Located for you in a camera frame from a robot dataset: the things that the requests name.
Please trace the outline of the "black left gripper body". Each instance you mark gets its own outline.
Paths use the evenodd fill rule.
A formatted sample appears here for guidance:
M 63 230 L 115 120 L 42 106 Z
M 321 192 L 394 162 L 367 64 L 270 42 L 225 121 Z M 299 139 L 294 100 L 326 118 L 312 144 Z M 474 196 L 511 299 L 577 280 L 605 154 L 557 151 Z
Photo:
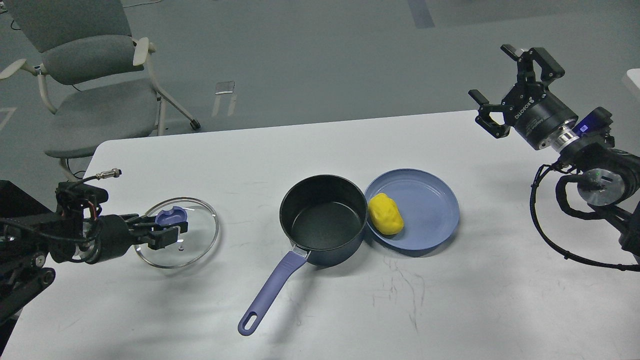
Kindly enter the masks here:
M 125 219 L 115 214 L 99 216 L 87 235 L 92 240 L 89 249 L 80 255 L 84 263 L 119 258 L 132 246 L 139 244 L 139 238 L 131 234 Z

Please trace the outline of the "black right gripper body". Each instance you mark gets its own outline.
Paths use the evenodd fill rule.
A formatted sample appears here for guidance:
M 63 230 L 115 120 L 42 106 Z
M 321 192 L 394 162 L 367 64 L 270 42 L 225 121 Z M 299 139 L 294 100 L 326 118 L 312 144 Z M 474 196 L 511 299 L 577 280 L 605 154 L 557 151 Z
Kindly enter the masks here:
M 534 150 L 548 146 L 548 138 L 562 125 L 574 125 L 578 120 L 573 110 L 541 85 L 515 85 L 502 102 L 505 123 Z

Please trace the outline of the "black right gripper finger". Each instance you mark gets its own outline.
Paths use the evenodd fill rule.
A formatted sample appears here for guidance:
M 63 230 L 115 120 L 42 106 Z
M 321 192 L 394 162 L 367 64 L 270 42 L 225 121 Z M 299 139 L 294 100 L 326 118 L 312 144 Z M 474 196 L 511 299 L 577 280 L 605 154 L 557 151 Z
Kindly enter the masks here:
M 475 122 L 496 139 L 507 137 L 515 127 L 516 93 L 516 89 L 511 89 L 499 104 L 491 104 L 478 89 L 470 89 L 468 95 L 478 104 Z M 503 124 L 497 123 L 492 113 L 502 114 Z
M 503 98 L 504 101 L 557 100 L 549 85 L 565 75 L 565 69 L 543 47 L 517 49 L 503 44 L 500 49 L 517 65 L 516 82 Z

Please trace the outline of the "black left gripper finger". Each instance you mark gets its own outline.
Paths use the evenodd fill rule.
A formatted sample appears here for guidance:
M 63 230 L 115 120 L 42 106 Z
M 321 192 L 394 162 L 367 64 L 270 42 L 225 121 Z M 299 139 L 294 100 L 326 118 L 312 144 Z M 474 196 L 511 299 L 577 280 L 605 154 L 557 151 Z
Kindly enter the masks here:
M 178 239 L 181 234 L 188 232 L 188 230 L 188 221 L 172 224 L 157 224 L 144 221 L 131 223 L 131 233 L 135 237 L 148 237 L 149 239 Z
M 138 237 L 134 244 L 147 244 L 151 250 L 160 250 L 176 243 L 178 237 L 179 231 L 150 231 L 148 234 Z

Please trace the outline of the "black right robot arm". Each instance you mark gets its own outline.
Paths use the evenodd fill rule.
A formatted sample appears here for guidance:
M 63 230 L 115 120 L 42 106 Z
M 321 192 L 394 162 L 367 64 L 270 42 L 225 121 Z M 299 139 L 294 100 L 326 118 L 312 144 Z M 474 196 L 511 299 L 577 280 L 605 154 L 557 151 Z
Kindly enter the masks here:
M 547 168 L 563 174 L 555 188 L 560 209 L 573 218 L 607 221 L 619 231 L 622 250 L 638 257 L 639 210 L 619 204 L 639 190 L 639 158 L 615 148 L 612 114 L 599 106 L 579 119 L 555 96 L 550 84 L 565 70 L 544 48 L 503 44 L 501 50 L 516 62 L 516 82 L 498 104 L 471 89 L 475 122 L 496 139 L 515 129 L 534 150 L 558 152 Z

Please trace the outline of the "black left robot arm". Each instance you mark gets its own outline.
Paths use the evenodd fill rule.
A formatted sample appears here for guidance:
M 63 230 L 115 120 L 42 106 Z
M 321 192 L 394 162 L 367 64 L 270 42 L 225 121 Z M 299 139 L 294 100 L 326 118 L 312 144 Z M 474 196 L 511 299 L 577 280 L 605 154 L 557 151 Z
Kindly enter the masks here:
M 168 219 L 139 214 L 102 214 L 108 201 L 105 189 L 92 180 L 118 178 L 118 168 L 55 189 L 56 210 L 36 201 L 13 183 L 1 182 L 1 323 L 50 287 L 56 277 L 45 266 L 47 257 L 57 264 L 98 264 L 117 259 L 135 245 L 164 249 L 188 231 L 185 214 L 169 212 Z

